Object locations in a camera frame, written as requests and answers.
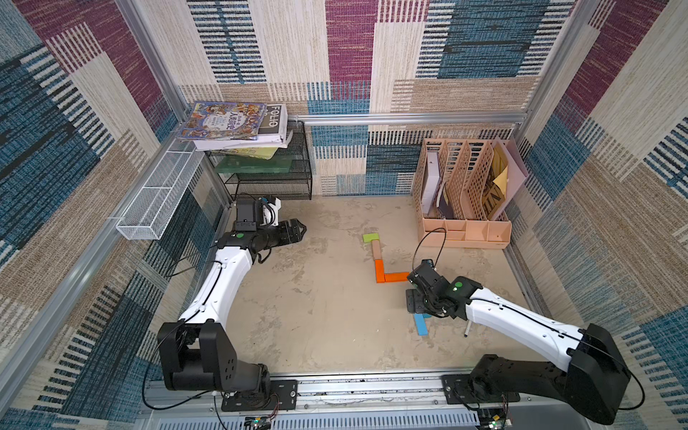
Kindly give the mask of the light blue block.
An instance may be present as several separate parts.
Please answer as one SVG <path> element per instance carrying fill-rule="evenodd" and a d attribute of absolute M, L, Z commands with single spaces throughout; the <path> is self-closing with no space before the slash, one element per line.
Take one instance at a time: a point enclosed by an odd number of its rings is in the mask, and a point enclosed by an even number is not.
<path fill-rule="evenodd" d="M 414 323 L 417 329 L 417 334 L 421 337 L 428 336 L 428 328 L 426 325 L 425 314 L 414 314 Z"/>

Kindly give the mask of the orange block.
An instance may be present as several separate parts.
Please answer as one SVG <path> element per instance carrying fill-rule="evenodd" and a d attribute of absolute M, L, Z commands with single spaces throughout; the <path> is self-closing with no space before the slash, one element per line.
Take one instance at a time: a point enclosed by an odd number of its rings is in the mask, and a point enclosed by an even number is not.
<path fill-rule="evenodd" d="M 385 277 L 385 270 L 384 270 L 384 265 L 383 265 L 382 259 L 375 259 L 374 260 L 374 270 L 376 271 L 376 282 L 377 283 L 385 283 L 386 277 Z"/>
<path fill-rule="evenodd" d="M 408 272 L 386 273 L 384 275 L 384 281 L 387 283 L 406 282 L 408 280 L 408 275 Z"/>

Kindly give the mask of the green block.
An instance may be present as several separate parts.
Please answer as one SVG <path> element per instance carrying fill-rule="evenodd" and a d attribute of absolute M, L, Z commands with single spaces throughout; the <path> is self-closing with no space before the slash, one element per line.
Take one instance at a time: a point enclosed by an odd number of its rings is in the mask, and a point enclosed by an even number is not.
<path fill-rule="evenodd" d="M 367 233 L 363 235 L 363 241 L 365 243 L 371 243 L 376 240 L 380 240 L 380 236 L 378 233 Z"/>

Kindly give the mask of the natural wood block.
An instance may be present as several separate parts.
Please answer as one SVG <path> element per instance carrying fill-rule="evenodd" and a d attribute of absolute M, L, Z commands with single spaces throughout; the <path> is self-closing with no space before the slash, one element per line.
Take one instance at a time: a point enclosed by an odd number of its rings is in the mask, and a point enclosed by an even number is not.
<path fill-rule="evenodd" d="M 372 240 L 370 242 L 370 244 L 371 244 L 373 258 L 375 260 L 382 260 L 383 255 L 382 255 L 382 246 L 381 246 L 380 240 L 379 239 Z"/>

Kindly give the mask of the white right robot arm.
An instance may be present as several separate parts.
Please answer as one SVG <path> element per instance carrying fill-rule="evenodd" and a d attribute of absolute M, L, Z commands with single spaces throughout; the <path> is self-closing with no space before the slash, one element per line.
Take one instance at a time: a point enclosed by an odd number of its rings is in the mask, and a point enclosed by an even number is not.
<path fill-rule="evenodd" d="M 448 403 L 477 410 L 530 394 L 566 403 L 599 425 L 615 422 L 635 377 L 609 331 L 596 324 L 580 328 L 546 318 L 469 278 L 448 281 L 430 260 L 407 279 L 412 286 L 406 292 L 410 313 L 483 325 L 541 356 L 539 361 L 523 361 L 485 354 L 469 374 L 443 377 Z"/>

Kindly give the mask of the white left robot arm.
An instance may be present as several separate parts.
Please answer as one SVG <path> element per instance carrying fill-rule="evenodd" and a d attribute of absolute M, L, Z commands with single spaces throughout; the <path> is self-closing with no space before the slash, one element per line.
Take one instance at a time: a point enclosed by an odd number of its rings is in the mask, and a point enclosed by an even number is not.
<path fill-rule="evenodd" d="M 218 240 L 213 267 L 191 305 L 177 322 L 159 329 L 157 351 L 168 390 L 228 393 L 251 409 L 276 403 L 267 366 L 239 360 L 225 324 L 245 276 L 264 261 L 261 252 L 298 243 L 305 234 L 306 226 L 292 219 L 254 231 L 233 230 Z"/>

